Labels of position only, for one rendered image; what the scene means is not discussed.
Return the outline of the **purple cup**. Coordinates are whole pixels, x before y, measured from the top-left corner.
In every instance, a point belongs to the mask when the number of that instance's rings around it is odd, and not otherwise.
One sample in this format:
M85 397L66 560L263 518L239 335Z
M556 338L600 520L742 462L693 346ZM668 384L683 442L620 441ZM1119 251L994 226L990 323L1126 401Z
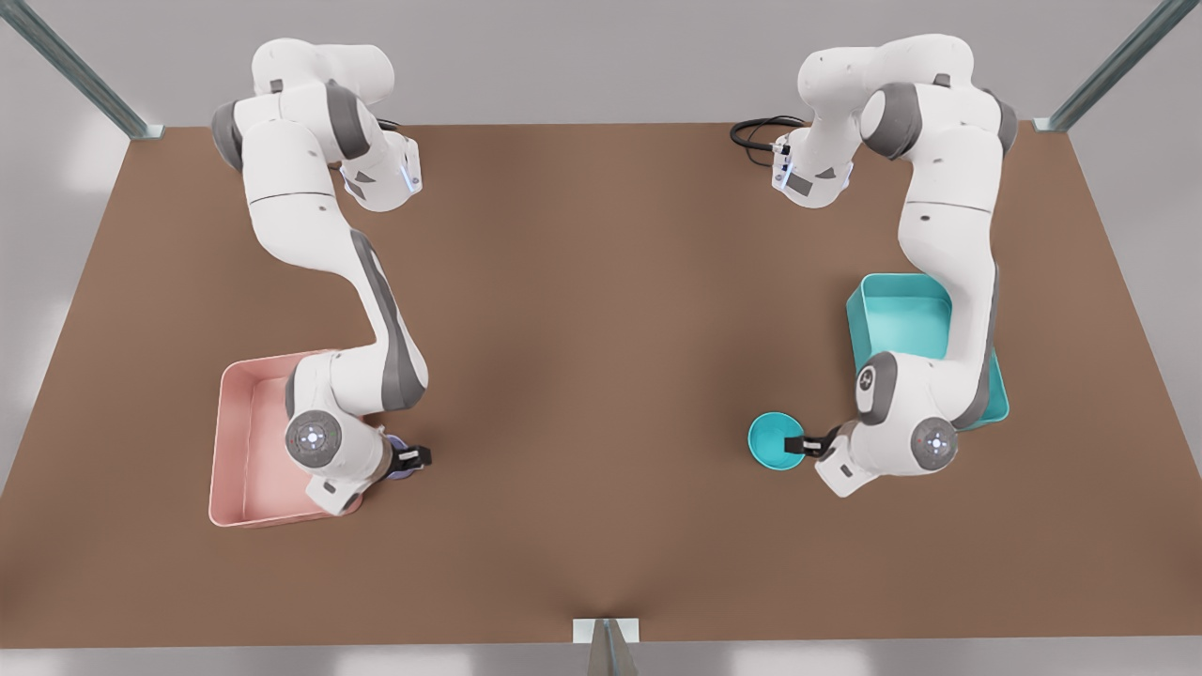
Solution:
M426 447L407 446L394 434L388 434L387 440L389 440L393 453L388 470L382 476L385 481L401 480L426 466Z

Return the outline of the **teal bowl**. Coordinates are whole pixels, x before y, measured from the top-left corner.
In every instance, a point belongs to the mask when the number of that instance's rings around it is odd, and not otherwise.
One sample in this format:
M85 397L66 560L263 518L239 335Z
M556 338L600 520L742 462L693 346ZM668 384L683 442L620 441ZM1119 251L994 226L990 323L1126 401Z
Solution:
M801 466L803 453L789 453L786 439L802 438L804 428L785 413L764 413L757 416L746 432L746 445L752 457L764 468L785 472Z

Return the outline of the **teal rectangular box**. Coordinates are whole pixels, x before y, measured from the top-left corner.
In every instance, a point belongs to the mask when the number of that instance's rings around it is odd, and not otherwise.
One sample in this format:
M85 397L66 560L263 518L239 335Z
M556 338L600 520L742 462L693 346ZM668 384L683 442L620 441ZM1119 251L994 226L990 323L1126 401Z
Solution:
M845 312L855 370L881 351L944 358L948 350L950 296L929 275L868 274L847 297Z

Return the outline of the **pink rectangular box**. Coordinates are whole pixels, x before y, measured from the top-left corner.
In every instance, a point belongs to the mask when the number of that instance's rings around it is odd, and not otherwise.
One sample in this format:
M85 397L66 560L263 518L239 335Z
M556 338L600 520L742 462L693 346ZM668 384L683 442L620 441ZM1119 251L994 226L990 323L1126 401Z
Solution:
M307 496L309 472L284 443L288 374L305 358L292 352L228 364L220 386L208 516L224 528L262 528L327 518Z

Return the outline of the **silver frame post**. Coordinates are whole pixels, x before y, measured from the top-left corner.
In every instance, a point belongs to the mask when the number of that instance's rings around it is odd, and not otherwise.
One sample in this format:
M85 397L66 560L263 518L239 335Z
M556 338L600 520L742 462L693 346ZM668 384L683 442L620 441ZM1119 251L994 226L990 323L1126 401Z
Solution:
M1051 115L1034 118L1040 134L1066 134L1168 36L1202 0L1160 0L1153 11L1081 82Z
M631 644L639 644L639 619L573 619L575 644L590 646L585 676L639 676Z
M72 48L25 0L0 0L0 19L25 38L52 69L63 75L75 88L117 125L129 140L149 141L163 137L162 125L147 124L107 82L87 65Z

